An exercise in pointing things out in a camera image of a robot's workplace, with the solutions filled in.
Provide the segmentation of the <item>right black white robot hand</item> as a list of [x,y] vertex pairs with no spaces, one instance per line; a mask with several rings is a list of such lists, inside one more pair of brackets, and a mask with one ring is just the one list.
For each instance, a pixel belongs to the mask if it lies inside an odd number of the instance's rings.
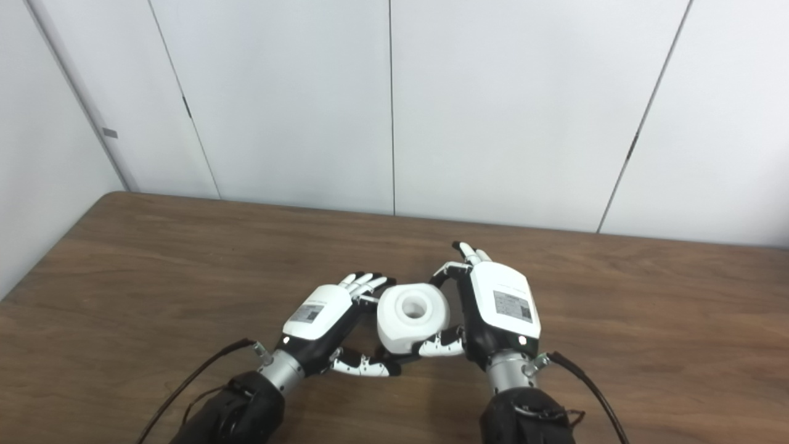
[[482,370],[495,356],[515,353],[534,359],[540,348],[541,320],[524,274],[493,261],[482,249],[455,241],[462,261],[449,261],[428,282],[457,284],[462,325],[448,327],[412,346],[420,357],[465,355]]

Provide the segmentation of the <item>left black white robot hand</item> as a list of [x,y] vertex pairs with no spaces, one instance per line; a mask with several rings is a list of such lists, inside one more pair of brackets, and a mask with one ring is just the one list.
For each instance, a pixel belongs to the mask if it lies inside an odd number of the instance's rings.
[[377,312],[380,299],[375,293],[395,284],[394,278],[380,273],[357,272],[338,284],[317,287],[285,322],[276,351],[291,357],[303,377],[329,370],[350,376],[400,376],[397,362],[343,345],[362,317]]

